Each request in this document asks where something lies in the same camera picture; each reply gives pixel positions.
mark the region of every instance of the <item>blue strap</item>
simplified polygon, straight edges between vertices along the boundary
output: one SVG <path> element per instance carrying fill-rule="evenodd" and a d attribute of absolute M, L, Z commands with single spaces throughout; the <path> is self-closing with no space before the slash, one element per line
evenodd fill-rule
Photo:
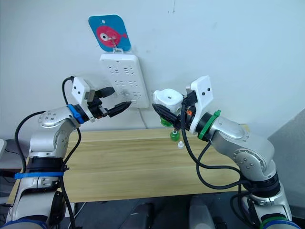
<path fill-rule="evenodd" d="M 18 219 L 15 221 L 10 221 L 10 222 L 7 222 L 6 224 L 4 224 L 3 227 L 11 225 L 11 224 L 15 224 L 15 223 L 34 223 L 34 224 L 41 226 L 42 229 L 47 229 L 47 225 L 45 222 L 37 221 L 37 220 L 30 220 L 30 219 Z"/>
<path fill-rule="evenodd" d="M 268 223 L 266 223 L 264 225 L 264 229 L 272 226 L 272 225 L 275 225 L 275 224 L 286 224 L 286 225 L 290 225 L 294 228 L 297 228 L 297 229 L 301 229 L 298 225 L 296 225 L 295 223 L 291 222 L 291 221 L 287 221 L 287 220 L 273 220 L 273 221 L 270 221 Z"/>
<path fill-rule="evenodd" d="M 81 114 L 73 107 L 72 104 L 68 104 L 67 107 L 70 109 L 70 111 L 72 112 L 73 114 L 73 117 L 76 118 L 76 120 L 80 123 L 80 124 L 83 124 L 84 123 L 84 120 L 83 118 L 81 117 Z"/>
<path fill-rule="evenodd" d="M 33 172 L 33 173 L 16 173 L 15 179 L 24 177 L 61 177 L 63 172 Z"/>

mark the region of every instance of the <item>white power strip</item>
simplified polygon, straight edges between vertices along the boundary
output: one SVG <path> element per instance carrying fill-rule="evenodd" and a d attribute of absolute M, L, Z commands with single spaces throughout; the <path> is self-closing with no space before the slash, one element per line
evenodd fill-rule
<path fill-rule="evenodd" d="M 105 53 L 100 60 L 104 73 L 122 102 L 131 101 L 130 107 L 133 108 L 149 106 L 139 59 L 135 55 Z"/>

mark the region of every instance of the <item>green ring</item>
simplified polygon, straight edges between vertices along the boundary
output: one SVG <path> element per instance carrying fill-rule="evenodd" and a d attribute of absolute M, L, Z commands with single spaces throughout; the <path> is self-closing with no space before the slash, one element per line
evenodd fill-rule
<path fill-rule="evenodd" d="M 164 118 L 160 118 L 160 119 L 161 119 L 161 124 L 162 124 L 163 126 L 165 126 L 165 127 L 172 127 L 172 126 L 173 126 L 172 123 L 166 121 Z"/>
<path fill-rule="evenodd" d="M 210 117 L 210 119 L 207 121 L 207 123 L 204 125 L 202 131 L 200 132 L 198 138 L 200 140 L 202 140 L 203 136 L 205 135 L 206 131 L 210 128 L 210 126 L 212 125 L 212 123 L 215 121 L 216 118 L 218 118 L 220 116 L 220 112 L 221 110 L 215 111 L 214 115 L 212 117 Z"/>
<path fill-rule="evenodd" d="M 263 229 L 266 223 L 269 223 L 270 221 L 274 221 L 274 220 L 286 220 L 286 221 L 287 221 L 286 217 L 274 216 L 274 217 L 270 217 L 270 218 L 265 219 L 265 220 L 262 222 L 262 224 L 261 224 L 261 226 L 260 226 L 259 228 L 260 228 L 260 229 Z"/>

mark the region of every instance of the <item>cable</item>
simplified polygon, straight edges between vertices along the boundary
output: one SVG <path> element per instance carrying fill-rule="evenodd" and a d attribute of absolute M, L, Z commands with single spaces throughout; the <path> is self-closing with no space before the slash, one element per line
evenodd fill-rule
<path fill-rule="evenodd" d="M 210 147 L 211 145 L 211 141 L 208 142 L 208 144 L 205 146 L 205 148 L 202 150 L 202 152 L 200 153 L 199 157 L 198 157 L 198 161 L 200 162 L 201 158 L 203 157 L 204 153 L 206 152 L 206 150 Z M 196 172 L 197 172 L 197 175 L 200 179 L 200 181 L 208 186 L 209 188 L 213 188 L 213 189 L 217 189 L 217 190 L 222 190 L 222 189 L 228 189 L 228 188 L 231 188 L 231 187 L 234 187 L 234 186 L 237 186 L 237 185 L 240 185 L 240 184 L 244 184 L 244 183 L 249 183 L 249 181 L 247 180 L 239 180 L 239 181 L 236 181 L 236 182 L 233 182 L 229 185 L 223 185 L 223 186 L 216 186 L 216 185 L 211 185 L 209 184 L 208 182 L 206 182 L 203 177 L 201 176 L 201 173 L 200 173 L 200 168 L 199 168 L 199 164 L 196 164 Z"/>
<path fill-rule="evenodd" d="M 248 219 L 247 216 L 245 215 L 245 213 L 244 213 L 244 211 L 243 211 L 243 209 L 242 209 L 242 206 L 241 206 L 241 198 L 244 197 L 244 196 L 246 196 L 246 195 L 249 195 L 249 194 L 251 194 L 251 192 L 244 192 L 244 193 L 238 193 L 238 194 L 233 195 L 233 196 L 230 198 L 230 207 L 231 207 L 233 213 L 236 215 L 236 217 L 239 218 L 239 220 L 241 220 L 241 221 L 242 221 L 245 225 L 247 225 L 248 227 L 254 228 L 254 229 L 255 229 L 255 228 L 257 228 L 257 227 L 255 227 L 255 226 L 249 221 L 249 219 Z M 240 200 L 238 200 L 238 207 L 239 207 L 239 210 L 240 210 L 240 212 L 242 213 L 243 216 L 240 216 L 240 215 L 237 213 L 237 211 L 236 211 L 236 209 L 235 209 L 235 207 L 234 207 L 234 199 L 235 199 L 235 198 L 240 198 Z"/>
<path fill-rule="evenodd" d="M 133 213 L 133 211 L 137 208 L 139 202 L 141 199 L 138 200 L 138 202 L 134 205 L 134 207 L 132 208 L 132 210 L 129 212 L 129 214 L 126 216 L 125 220 L 122 222 L 122 224 L 118 227 L 119 229 L 122 228 L 122 226 L 124 225 L 124 223 L 126 222 L 126 220 L 130 217 L 130 215 Z"/>
<path fill-rule="evenodd" d="M 203 168 L 207 168 L 207 169 L 231 169 L 234 170 L 236 172 L 239 173 L 240 177 L 241 177 L 241 171 L 235 167 L 232 166 L 207 166 L 203 163 L 200 162 L 201 158 L 203 157 L 204 153 L 206 152 L 206 150 L 210 147 L 211 145 L 211 141 L 208 141 L 208 144 L 204 147 L 204 149 L 202 150 L 201 154 L 199 155 L 198 159 L 195 157 L 195 155 L 193 154 L 190 144 L 187 140 L 187 136 L 186 136 L 186 131 L 185 131 L 185 110 L 186 110 L 186 104 L 182 103 L 182 108 L 181 108 L 181 132 L 182 132 L 182 136 L 183 136 L 183 140 L 184 140 L 184 144 L 185 147 L 187 149 L 187 152 L 189 153 L 189 155 L 191 156 L 191 158 L 193 159 L 193 161 L 196 163 L 196 171 L 197 171 L 197 175 L 200 179 L 200 181 L 206 185 L 209 188 L 213 188 L 213 189 L 217 189 L 217 190 L 222 190 L 222 189 L 228 189 L 234 186 L 237 186 L 239 184 L 244 184 L 244 183 L 250 183 L 247 180 L 239 180 L 236 182 L 233 182 L 231 184 L 228 185 L 223 185 L 223 186 L 215 186 L 215 185 L 211 185 L 208 182 L 206 182 L 203 177 L 200 174 L 200 169 L 199 167 L 203 167 Z"/>
<path fill-rule="evenodd" d="M 237 197 L 237 204 L 238 204 L 238 209 L 241 212 L 243 219 L 245 219 L 245 221 L 248 223 L 248 225 L 252 226 L 251 221 L 248 219 L 248 217 L 246 216 L 243 206 L 242 206 L 242 198 L 245 196 L 245 194 L 242 194 L 242 187 L 241 185 L 238 186 L 238 194 L 239 196 Z"/>
<path fill-rule="evenodd" d="M 64 99 L 66 105 L 68 105 L 68 100 L 67 100 L 66 93 L 65 93 L 65 84 L 69 80 L 71 80 L 73 82 L 73 79 L 74 79 L 74 76 L 68 77 L 68 78 L 64 79 L 62 84 L 61 84 L 62 95 L 63 95 L 63 99 Z M 74 153 L 76 148 L 81 143 L 81 131 L 80 131 L 79 128 L 77 128 L 77 133 L 78 133 L 77 143 L 75 144 L 73 149 L 69 152 L 68 156 L 63 161 L 62 166 L 61 166 L 62 171 L 65 171 L 65 169 L 66 169 L 65 167 L 66 167 L 66 164 L 67 164 L 68 160 L 70 159 L 70 157 L 72 156 L 72 154 Z M 70 201 L 69 201 L 69 198 L 68 198 L 68 194 L 66 192 L 66 189 L 65 189 L 65 186 L 64 186 L 64 183 L 63 183 L 63 177 L 61 176 L 61 177 L 59 177 L 59 179 L 60 179 L 60 183 L 61 183 L 61 191 L 62 191 L 63 197 L 65 199 L 65 202 L 66 202 L 66 205 L 67 205 L 67 208 L 68 208 L 68 212 L 69 212 L 69 216 L 70 216 L 70 225 L 71 225 L 72 229 L 75 229 L 76 228 L 75 227 L 75 218 L 74 218 L 73 211 L 72 211 L 72 208 L 71 208 L 71 204 L 70 204 Z"/>
<path fill-rule="evenodd" d="M 69 216 L 70 216 L 70 223 L 71 223 L 72 229 L 76 229 L 75 220 L 74 220 L 74 216 L 73 216 L 73 210 L 71 208 L 71 204 L 70 204 L 70 201 L 69 201 L 66 189 L 65 189 L 65 185 L 63 183 L 63 177 L 62 176 L 59 177 L 59 181 L 60 181 L 60 184 L 61 184 L 61 191 L 62 191 L 63 197 L 65 199 L 65 202 L 66 202 L 66 205 L 67 205 L 67 208 L 68 208 L 68 212 L 69 212 Z"/>
<path fill-rule="evenodd" d="M 66 105 L 68 105 L 68 101 L 67 101 L 67 97 L 66 97 L 66 93 L 65 93 L 65 84 L 69 80 L 71 80 L 73 82 L 73 79 L 74 79 L 74 76 L 70 76 L 70 77 L 64 79 L 61 84 L 62 95 L 63 95 L 63 99 L 65 100 Z"/>
<path fill-rule="evenodd" d="M 78 210 L 78 212 L 75 214 L 74 219 L 76 219 L 76 217 L 78 216 L 78 214 L 81 212 L 81 210 L 83 209 L 83 207 L 86 205 L 86 202 L 83 203 L 83 205 L 81 206 L 81 208 Z"/>
<path fill-rule="evenodd" d="M 10 183 L 10 184 L 15 184 L 15 182 L 16 181 L 14 181 L 14 182 L 10 182 L 9 180 L 7 180 L 5 177 L 3 177 L 3 179 L 5 179 L 6 180 L 6 182 L 8 182 L 8 183 Z"/>
<path fill-rule="evenodd" d="M 185 131 L 185 109 L 186 109 L 186 104 L 185 103 L 182 103 L 182 108 L 181 108 L 181 132 L 182 132 L 182 137 L 183 137 L 183 140 L 184 140 L 184 144 L 185 144 L 185 147 L 187 149 L 187 152 L 189 153 L 190 157 L 193 159 L 193 161 L 200 167 L 203 167 L 203 168 L 207 168 L 207 169 L 220 169 L 220 168 L 225 168 L 225 169 L 231 169 L 231 170 L 234 170 L 236 171 L 237 173 L 239 173 L 239 175 L 241 175 L 241 171 L 235 167 L 232 167 L 232 166 L 207 166 L 205 164 L 202 164 L 200 162 L 200 160 L 197 160 L 197 158 L 195 157 L 195 155 L 192 153 L 192 150 L 191 150 L 191 147 L 190 147 L 190 144 L 187 140 L 187 136 L 186 136 L 186 131 Z"/>
<path fill-rule="evenodd" d="M 25 159 L 24 159 L 24 154 L 21 150 L 21 147 L 20 147 L 20 144 L 19 144 L 19 139 L 18 139 L 18 134 L 19 134 L 19 131 L 22 127 L 22 125 L 27 121 L 29 120 L 30 118 L 36 116 L 36 115 L 40 115 L 44 113 L 44 111 L 39 111 L 39 112 L 35 112 L 35 113 L 32 113 L 31 115 L 25 117 L 18 125 L 18 127 L 16 128 L 16 131 L 15 131 L 15 143 L 17 145 L 17 150 L 19 152 L 19 156 L 21 158 L 21 161 L 22 161 L 22 172 L 25 173 L 26 169 L 27 169 L 27 164 L 25 162 Z"/>
<path fill-rule="evenodd" d="M 63 161 L 63 164 L 61 166 L 61 170 L 64 171 L 65 170 L 65 166 L 68 162 L 68 160 L 70 159 L 70 157 L 72 156 L 72 154 L 74 153 L 74 151 L 76 150 L 76 148 L 80 145 L 81 143 L 81 131 L 79 128 L 76 129 L 77 133 L 78 133 L 78 140 L 77 143 L 75 144 L 75 146 L 73 147 L 73 149 L 69 152 L 68 156 L 65 158 L 65 160 Z"/>
<path fill-rule="evenodd" d="M 16 152 L 13 152 L 13 151 L 9 151 L 9 150 L 7 150 L 7 149 L 5 149 L 5 151 L 6 152 L 9 152 L 9 153 L 13 153 L 13 154 L 17 154 L 17 155 L 19 155 L 19 153 L 16 153 Z"/>
<path fill-rule="evenodd" d="M 141 117 L 141 119 L 142 119 L 143 125 L 145 126 L 145 129 L 148 129 L 148 128 L 147 128 L 147 124 L 146 124 L 146 122 L 144 121 L 144 118 L 143 118 L 141 109 L 138 108 L 138 111 L 139 111 L 140 117 Z"/>

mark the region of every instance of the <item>white wall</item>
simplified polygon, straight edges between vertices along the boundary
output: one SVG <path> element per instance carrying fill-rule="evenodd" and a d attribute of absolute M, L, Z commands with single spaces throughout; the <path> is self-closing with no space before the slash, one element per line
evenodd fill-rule
<path fill-rule="evenodd" d="M 1 0 L 0 10 L 2 138 L 11 138 L 26 115 L 62 106 L 65 77 L 102 75 L 92 15 L 123 18 L 150 94 L 168 87 L 184 93 L 208 74 L 211 110 L 220 108 L 263 136 L 305 107 L 303 0 Z M 151 108 L 143 115 L 150 128 L 160 127 Z M 35 122 L 25 125 L 22 139 L 30 138 Z M 82 128 L 143 125 L 130 110 Z"/>

